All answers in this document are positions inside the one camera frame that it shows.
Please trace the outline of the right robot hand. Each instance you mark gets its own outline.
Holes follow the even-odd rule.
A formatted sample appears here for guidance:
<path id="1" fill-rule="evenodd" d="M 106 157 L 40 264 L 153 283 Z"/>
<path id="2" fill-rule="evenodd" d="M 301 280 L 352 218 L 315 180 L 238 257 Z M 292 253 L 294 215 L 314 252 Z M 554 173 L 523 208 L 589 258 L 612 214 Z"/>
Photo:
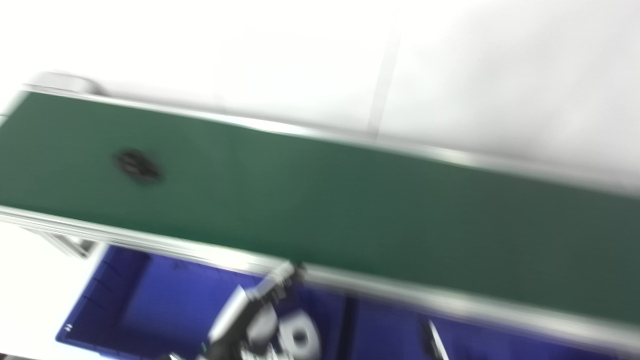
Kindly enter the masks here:
<path id="1" fill-rule="evenodd" d="M 434 322 L 431 320 L 423 321 L 421 327 L 425 354 L 431 360 L 449 360 L 450 357 L 447 354 Z"/>

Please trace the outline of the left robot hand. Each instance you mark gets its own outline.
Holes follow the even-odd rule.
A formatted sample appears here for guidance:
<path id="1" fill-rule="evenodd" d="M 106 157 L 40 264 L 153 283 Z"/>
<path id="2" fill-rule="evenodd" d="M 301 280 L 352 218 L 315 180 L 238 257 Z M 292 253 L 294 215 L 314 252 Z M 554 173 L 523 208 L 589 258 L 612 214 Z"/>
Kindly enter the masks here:
<path id="1" fill-rule="evenodd" d="M 208 345 L 199 360 L 241 360 L 249 342 L 248 328 L 267 305 L 276 305 L 288 296 L 290 287 L 301 278 L 301 266 L 290 260 L 272 269 L 252 288 L 236 287 L 218 312 L 207 335 Z"/>

